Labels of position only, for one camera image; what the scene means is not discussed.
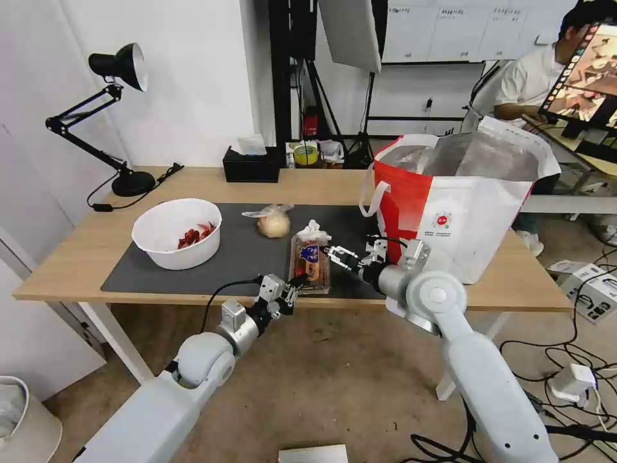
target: computer monitor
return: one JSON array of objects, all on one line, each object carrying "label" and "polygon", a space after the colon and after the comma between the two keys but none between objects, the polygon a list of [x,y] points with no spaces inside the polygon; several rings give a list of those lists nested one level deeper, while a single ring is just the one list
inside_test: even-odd
[{"label": "computer monitor", "polygon": [[568,138],[588,128],[617,131],[617,26],[589,28],[540,113],[567,120]]}]

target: chair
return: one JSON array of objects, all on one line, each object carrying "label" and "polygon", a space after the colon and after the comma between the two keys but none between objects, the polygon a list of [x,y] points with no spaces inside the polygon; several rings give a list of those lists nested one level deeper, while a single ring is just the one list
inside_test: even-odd
[{"label": "chair", "polygon": [[501,77],[510,63],[509,60],[497,61],[476,82],[471,91],[469,105],[463,108],[467,110],[467,114],[461,125],[461,132],[474,132],[482,118],[492,114]]}]

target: whiteboard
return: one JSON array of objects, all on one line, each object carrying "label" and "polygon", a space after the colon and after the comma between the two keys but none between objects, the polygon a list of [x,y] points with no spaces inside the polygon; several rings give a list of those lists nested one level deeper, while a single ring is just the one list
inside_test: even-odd
[{"label": "whiteboard", "polygon": [[383,63],[516,59],[557,40],[577,0],[391,0]]}]

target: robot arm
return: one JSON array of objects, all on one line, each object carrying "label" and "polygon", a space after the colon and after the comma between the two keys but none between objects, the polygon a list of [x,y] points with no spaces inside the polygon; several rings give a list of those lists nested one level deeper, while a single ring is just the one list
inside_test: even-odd
[{"label": "robot arm", "polygon": [[160,375],[143,383],[74,459],[77,463],[165,463],[191,432],[203,406],[229,379],[271,320],[291,315],[302,279],[262,279],[255,304],[222,306],[216,333],[188,338]]},{"label": "robot arm", "polygon": [[380,252],[359,260],[339,246],[323,251],[331,262],[386,295],[389,311],[443,338],[444,362],[486,438],[483,455],[488,461],[559,461],[544,423],[499,350],[486,336],[474,332],[465,318],[463,285],[445,272],[423,272],[429,249],[421,241],[405,244],[399,265],[383,262]]}]

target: bag handle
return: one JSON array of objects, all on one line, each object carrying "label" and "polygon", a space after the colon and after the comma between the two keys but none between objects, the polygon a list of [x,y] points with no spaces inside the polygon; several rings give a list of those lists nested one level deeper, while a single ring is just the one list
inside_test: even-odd
[{"label": "bag handle", "polygon": [[368,191],[368,187],[371,184],[371,171],[373,170],[374,163],[372,163],[368,169],[366,170],[366,177],[364,177],[364,182],[362,183],[362,188],[360,190],[360,201],[358,203],[358,207],[360,208],[360,212],[365,217],[371,217],[375,215],[375,212],[379,209],[379,205],[381,204],[381,199],[384,197],[386,192],[390,191],[390,185],[384,181],[379,182],[379,185],[375,188],[375,193],[373,193],[373,198],[371,199],[371,205],[368,207],[368,210],[364,207],[364,197],[366,196],[366,192]]}]

